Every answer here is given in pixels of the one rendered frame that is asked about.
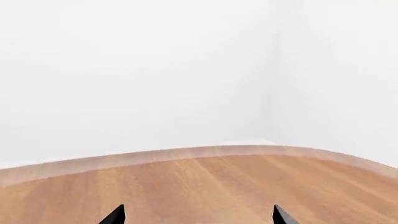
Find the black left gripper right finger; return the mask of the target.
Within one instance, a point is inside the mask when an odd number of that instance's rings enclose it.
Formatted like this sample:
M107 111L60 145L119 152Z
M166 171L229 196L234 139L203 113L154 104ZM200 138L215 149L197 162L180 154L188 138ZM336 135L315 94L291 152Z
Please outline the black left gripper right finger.
M274 224L299 224L282 207L274 205L272 212Z

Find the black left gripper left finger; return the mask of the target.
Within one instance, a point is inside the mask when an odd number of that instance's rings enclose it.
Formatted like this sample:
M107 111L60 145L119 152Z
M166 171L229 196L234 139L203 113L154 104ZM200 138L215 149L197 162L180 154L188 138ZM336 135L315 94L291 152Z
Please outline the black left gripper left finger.
M98 224L124 224L125 210L124 205L120 204L108 216L103 218Z

